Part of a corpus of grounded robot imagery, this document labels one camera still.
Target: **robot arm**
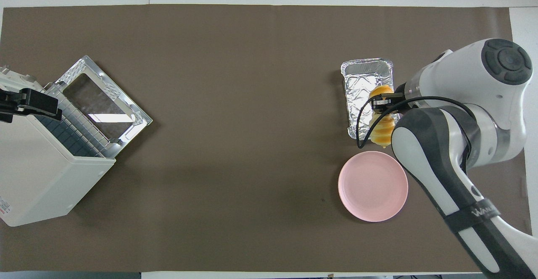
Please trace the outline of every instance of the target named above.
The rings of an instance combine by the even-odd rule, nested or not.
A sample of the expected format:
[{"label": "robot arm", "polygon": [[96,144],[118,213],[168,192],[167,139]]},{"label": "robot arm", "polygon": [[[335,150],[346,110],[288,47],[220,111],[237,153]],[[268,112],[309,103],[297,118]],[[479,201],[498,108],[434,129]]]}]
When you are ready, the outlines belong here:
[{"label": "robot arm", "polygon": [[446,51],[403,88],[418,101],[398,122],[392,149],[450,230],[488,278],[538,278],[538,239],[503,221],[469,180],[467,168],[509,160],[525,143],[522,94],[532,75],[528,55],[502,39]]}]

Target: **wire rack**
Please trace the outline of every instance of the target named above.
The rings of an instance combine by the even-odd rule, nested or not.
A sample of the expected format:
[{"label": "wire rack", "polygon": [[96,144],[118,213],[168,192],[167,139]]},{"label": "wire rack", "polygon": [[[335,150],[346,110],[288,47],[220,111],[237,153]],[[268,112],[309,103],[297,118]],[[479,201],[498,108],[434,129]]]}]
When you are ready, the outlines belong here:
[{"label": "wire rack", "polygon": [[53,85],[45,94],[58,99],[58,108],[63,111],[61,121],[36,116],[47,130],[74,156],[105,157],[103,151],[111,140],[62,94],[60,86]]}]

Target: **pink plate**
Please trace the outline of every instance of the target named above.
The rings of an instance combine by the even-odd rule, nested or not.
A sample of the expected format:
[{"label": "pink plate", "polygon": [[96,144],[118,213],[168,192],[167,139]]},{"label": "pink plate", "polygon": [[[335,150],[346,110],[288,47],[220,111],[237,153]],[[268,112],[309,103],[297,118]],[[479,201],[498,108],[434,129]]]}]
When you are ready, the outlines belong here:
[{"label": "pink plate", "polygon": [[340,171],[338,193],[355,217],[384,221],[396,215],[407,199],[407,176],[391,156],[366,151],[351,157]]}]

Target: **foil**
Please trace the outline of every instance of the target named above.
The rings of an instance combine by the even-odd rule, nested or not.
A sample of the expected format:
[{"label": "foil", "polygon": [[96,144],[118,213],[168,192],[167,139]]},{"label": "foil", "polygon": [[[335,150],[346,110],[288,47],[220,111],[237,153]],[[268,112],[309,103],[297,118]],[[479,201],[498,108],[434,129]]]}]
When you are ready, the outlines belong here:
[{"label": "foil", "polygon": [[[394,89],[392,82],[392,62],[382,58],[355,59],[346,61],[340,67],[344,76],[345,99],[348,107],[348,134],[352,139],[357,139],[355,129],[357,116],[363,105],[368,101],[368,96],[375,87],[388,85]],[[398,114],[391,114],[397,122]],[[372,108],[368,104],[361,115],[359,122],[358,137],[364,140],[368,130],[369,121],[372,119]]]}]

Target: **black velcro strap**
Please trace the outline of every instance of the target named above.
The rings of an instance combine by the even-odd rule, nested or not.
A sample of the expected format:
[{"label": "black velcro strap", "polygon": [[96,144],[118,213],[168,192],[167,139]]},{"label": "black velcro strap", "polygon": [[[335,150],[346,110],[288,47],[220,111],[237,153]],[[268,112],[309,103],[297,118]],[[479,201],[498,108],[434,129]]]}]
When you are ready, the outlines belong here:
[{"label": "black velcro strap", "polygon": [[448,225],[450,231],[455,234],[500,214],[490,200],[484,198],[479,202],[446,216],[444,222]]}]

